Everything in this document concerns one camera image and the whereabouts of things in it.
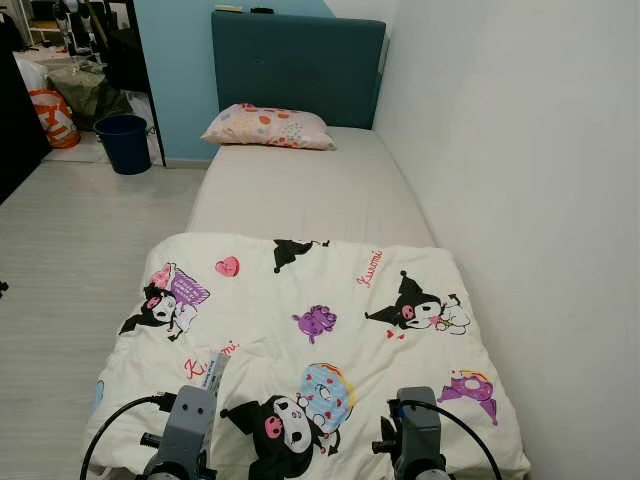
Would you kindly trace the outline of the white black humanoid robot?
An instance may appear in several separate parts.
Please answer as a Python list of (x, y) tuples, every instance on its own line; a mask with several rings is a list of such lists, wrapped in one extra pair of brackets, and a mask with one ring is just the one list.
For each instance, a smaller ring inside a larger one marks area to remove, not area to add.
[(93, 10), (87, 0), (54, 0), (56, 23), (72, 56), (99, 55), (93, 33)]

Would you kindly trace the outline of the orange white shopping bag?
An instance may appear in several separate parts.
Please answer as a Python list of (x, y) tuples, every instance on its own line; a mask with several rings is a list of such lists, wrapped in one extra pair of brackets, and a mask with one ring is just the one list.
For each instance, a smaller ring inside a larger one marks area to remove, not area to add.
[(37, 118), (52, 148), (76, 147), (81, 142), (68, 101), (55, 90), (29, 90)]

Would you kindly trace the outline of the pink patterned pillow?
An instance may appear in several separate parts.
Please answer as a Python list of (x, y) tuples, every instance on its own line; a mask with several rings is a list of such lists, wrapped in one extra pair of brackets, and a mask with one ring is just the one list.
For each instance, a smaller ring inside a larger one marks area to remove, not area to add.
[(201, 140), (214, 145), (264, 145), (333, 150), (326, 123), (310, 111), (259, 108), (247, 102), (220, 111)]

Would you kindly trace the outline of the bed with cream sheet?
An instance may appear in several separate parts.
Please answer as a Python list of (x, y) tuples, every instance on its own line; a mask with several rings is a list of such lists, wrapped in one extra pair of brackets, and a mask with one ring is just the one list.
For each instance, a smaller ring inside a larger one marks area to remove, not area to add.
[(224, 145), (186, 232), (438, 248), (387, 146), (335, 128), (333, 150)]

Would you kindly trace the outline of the white book blue letters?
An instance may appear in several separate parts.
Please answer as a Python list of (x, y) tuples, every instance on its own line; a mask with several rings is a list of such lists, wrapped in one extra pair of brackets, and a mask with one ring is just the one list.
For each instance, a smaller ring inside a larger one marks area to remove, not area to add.
[(224, 378), (229, 361), (230, 356), (228, 353), (216, 352), (216, 355), (207, 364), (204, 383), (202, 383), (201, 388), (207, 390), (211, 396), (218, 396), (221, 379)]

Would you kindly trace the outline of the translucent white plastic bag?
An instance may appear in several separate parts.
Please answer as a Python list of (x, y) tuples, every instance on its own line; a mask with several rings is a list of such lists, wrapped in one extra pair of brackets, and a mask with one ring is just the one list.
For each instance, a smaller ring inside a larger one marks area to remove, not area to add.
[(12, 55), (27, 91), (46, 90), (49, 87), (49, 69), (45, 65), (31, 61), (19, 52), (13, 52)]

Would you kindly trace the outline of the teal upholstered headboard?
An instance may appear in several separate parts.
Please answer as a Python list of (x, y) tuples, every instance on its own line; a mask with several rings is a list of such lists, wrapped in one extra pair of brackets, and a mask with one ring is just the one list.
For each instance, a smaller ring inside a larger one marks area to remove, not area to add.
[(380, 20), (265, 13), (211, 14), (220, 109), (239, 102), (319, 115), (370, 131), (387, 24)]

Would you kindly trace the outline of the blue round waste bin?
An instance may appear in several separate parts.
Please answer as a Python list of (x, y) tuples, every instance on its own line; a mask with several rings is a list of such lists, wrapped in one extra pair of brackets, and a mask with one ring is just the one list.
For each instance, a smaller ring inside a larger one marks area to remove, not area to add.
[(111, 169), (120, 175), (137, 175), (150, 169), (147, 123), (141, 116), (114, 114), (93, 124), (93, 131), (104, 146)]

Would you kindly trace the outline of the black cabinet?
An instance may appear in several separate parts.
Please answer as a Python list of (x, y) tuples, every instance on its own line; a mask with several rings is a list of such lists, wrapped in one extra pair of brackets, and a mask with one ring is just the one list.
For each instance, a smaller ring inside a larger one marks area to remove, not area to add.
[(0, 205), (51, 151), (17, 60), (0, 52)]

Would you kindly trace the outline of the black door frame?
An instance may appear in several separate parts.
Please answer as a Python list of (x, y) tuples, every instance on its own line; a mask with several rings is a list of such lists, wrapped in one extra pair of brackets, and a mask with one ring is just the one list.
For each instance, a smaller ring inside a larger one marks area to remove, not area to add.
[(129, 23), (131, 23), (131, 28), (134, 31), (134, 36), (138, 38), (138, 45), (140, 45), (138, 46), (138, 50), (140, 50), (142, 54), (142, 72), (143, 76), (147, 78), (146, 96), (148, 102), (148, 111), (150, 111), (151, 114), (150, 127), (152, 131), (154, 131), (156, 137), (157, 152), (159, 152), (159, 155), (157, 155), (157, 157), (159, 157), (160, 165), (163, 166), (163, 168), (169, 168), (168, 157), (166, 157), (163, 133), (161, 133), (160, 131), (159, 115), (157, 115), (154, 92), (152, 92), (151, 90), (150, 73), (148, 73), (146, 64), (145, 45), (142, 44), (141, 23), (140, 18), (138, 18), (137, 15), (137, 0), (123, 0), (123, 3), (125, 4), (125, 9), (127, 9)]

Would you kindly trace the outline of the grey beige woven sack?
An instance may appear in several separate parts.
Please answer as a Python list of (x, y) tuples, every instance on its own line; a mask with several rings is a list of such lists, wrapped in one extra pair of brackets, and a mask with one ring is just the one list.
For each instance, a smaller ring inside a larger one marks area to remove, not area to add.
[(133, 113), (127, 96), (111, 87), (105, 74), (68, 67), (50, 70), (47, 81), (68, 102), (79, 131), (91, 131), (105, 116)]

